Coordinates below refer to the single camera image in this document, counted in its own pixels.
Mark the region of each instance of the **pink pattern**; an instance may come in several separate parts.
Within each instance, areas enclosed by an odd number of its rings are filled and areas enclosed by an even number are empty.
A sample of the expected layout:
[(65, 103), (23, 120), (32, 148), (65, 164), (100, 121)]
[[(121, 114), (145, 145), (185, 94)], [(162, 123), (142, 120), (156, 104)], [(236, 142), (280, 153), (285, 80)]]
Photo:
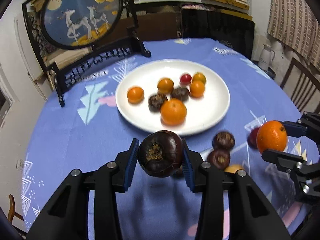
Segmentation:
[(99, 98), (98, 102), (102, 105), (108, 105), (110, 107), (115, 107), (116, 105), (116, 96), (109, 96), (104, 98)]
[[(198, 224), (192, 225), (188, 230), (188, 236), (195, 236), (197, 232)], [(230, 217), (229, 209), (225, 210), (223, 213), (223, 239), (226, 239), (229, 235), (230, 228)]]
[(286, 214), (283, 216), (282, 221), (286, 227), (288, 227), (294, 219), (299, 214), (300, 208), (302, 206), (302, 203), (300, 202), (294, 202), (292, 206), (288, 209)]

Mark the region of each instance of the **blue tablecloth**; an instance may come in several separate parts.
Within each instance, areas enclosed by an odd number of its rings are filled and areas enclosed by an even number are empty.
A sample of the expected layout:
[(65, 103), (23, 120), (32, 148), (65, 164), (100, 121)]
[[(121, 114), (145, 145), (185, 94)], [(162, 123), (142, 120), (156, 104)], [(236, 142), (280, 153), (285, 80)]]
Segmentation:
[[(215, 127), (186, 137), (191, 150), (211, 147), (214, 134), (227, 129), (236, 145), (231, 164), (239, 163), (271, 201), (290, 233), (302, 222), (308, 207), (294, 201), (288, 175), (262, 160), (248, 147), (249, 131), (268, 120), (296, 121), (300, 113), (287, 95), (250, 60), (211, 39), (178, 39), (146, 42), (152, 57), (134, 55), (121, 61), (103, 61), (107, 75), (83, 81), (65, 94), (61, 108), (56, 93), (46, 102), (26, 153), (22, 179), (22, 206), (26, 229), (36, 219), (52, 193), (74, 169), (98, 169), (127, 150), (132, 138), (142, 141), (147, 133), (130, 125), (115, 104), (118, 83), (135, 67), (159, 59), (185, 59), (213, 69), (226, 82), (230, 109)], [(303, 156), (308, 163), (319, 159), (315, 143), (289, 138), (286, 151)], [(193, 239), (199, 218), (201, 194), (193, 194), (184, 180), (153, 178), (136, 166), (132, 186), (117, 194), (123, 239)], [(228, 237), (228, 200), (224, 202), (224, 238)], [(94, 239), (93, 194), (89, 201), (89, 239)]]

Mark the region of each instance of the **robotic arm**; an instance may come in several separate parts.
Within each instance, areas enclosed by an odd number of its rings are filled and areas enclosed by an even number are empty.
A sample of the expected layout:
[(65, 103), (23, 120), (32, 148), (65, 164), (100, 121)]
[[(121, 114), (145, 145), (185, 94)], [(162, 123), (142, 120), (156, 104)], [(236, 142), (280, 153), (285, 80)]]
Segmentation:
[[(304, 112), (297, 121), (283, 122), (289, 136), (307, 136), (320, 142), (320, 115)], [(183, 173), (193, 193), (203, 192), (196, 240), (223, 238), (223, 191), (228, 190), (230, 239), (289, 240), (282, 220), (259, 187), (244, 171), (223, 172), (184, 143)], [(122, 240), (115, 192), (125, 193), (131, 185), (139, 141), (133, 139), (128, 151), (117, 155), (96, 171), (74, 169), (46, 203), (27, 234), (27, 240), (88, 239), (89, 190), (95, 190), (95, 239)], [(320, 164), (307, 165), (300, 156), (266, 150), (262, 158), (290, 173), (297, 201), (314, 204), (320, 199)]]

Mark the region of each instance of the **curtain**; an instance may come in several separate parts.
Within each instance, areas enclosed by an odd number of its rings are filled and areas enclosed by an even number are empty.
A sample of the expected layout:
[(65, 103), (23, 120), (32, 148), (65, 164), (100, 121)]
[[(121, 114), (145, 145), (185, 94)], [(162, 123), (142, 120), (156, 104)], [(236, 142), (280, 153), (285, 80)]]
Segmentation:
[(320, 70), (320, 26), (305, 0), (271, 0), (268, 33)]

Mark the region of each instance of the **thermos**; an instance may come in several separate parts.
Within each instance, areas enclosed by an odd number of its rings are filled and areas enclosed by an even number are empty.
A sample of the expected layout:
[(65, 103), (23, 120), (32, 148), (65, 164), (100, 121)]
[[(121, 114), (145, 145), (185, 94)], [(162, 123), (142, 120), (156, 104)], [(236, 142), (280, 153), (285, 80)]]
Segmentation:
[(260, 54), (259, 58), (259, 63), (258, 66), (259, 68), (263, 70), (268, 70), (268, 67), (270, 63), (274, 60), (276, 54), (273, 49), (271, 49), (271, 46), (265, 44), (264, 48)]

